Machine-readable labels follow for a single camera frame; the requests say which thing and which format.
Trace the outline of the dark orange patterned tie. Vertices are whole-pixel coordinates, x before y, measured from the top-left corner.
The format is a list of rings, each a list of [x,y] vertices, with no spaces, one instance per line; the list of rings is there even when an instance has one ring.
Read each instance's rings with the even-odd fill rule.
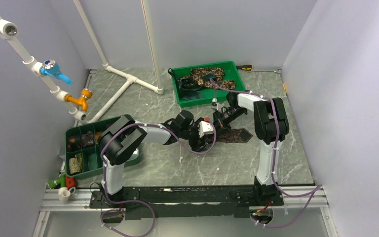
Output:
[[[219,129],[216,142],[221,143],[247,143],[253,135],[245,128]]]

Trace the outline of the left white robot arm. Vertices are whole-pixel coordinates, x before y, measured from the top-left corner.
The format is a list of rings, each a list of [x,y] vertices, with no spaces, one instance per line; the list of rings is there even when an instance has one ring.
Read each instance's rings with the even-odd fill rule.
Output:
[[[100,157],[103,162],[103,202],[116,207],[122,201],[125,163],[142,143],[181,145],[195,154],[209,152],[217,141],[218,132],[212,122],[194,119],[191,112],[182,110],[175,118],[163,123],[150,124],[123,115],[99,137]]]

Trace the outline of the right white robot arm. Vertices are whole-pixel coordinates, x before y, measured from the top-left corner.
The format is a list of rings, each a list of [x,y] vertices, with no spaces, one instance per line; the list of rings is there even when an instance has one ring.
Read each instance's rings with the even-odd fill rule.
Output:
[[[229,106],[212,99],[214,126],[224,129],[242,114],[251,111],[256,137],[260,140],[260,163],[252,191],[253,201],[264,205],[271,195],[279,192],[276,184],[276,165],[279,152],[290,128],[281,98],[269,99],[251,91],[231,91],[226,95]]]

